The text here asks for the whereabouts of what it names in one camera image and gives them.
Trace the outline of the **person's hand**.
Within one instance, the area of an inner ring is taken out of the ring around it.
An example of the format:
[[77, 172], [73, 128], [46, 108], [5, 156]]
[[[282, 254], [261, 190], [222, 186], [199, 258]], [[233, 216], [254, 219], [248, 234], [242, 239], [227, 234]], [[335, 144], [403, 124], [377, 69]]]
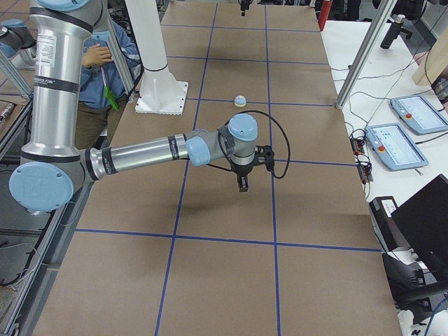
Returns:
[[82, 58], [82, 65], [89, 69], [91, 67], [100, 67], [105, 63], [112, 62], [111, 51], [107, 46], [99, 44], [93, 45], [87, 49]]

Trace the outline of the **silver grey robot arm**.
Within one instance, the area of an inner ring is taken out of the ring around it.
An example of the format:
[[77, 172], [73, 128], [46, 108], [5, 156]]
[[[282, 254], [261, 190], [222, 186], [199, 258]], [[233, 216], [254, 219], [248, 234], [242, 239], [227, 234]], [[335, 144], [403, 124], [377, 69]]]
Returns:
[[262, 153], [256, 119], [239, 113], [215, 131], [197, 129], [129, 146], [78, 150], [75, 147], [81, 59], [94, 32], [112, 30], [104, 1], [32, 1], [38, 28], [31, 139], [10, 176], [13, 199], [27, 209], [52, 211], [84, 185], [106, 175], [187, 159], [206, 165], [226, 158], [240, 190]]

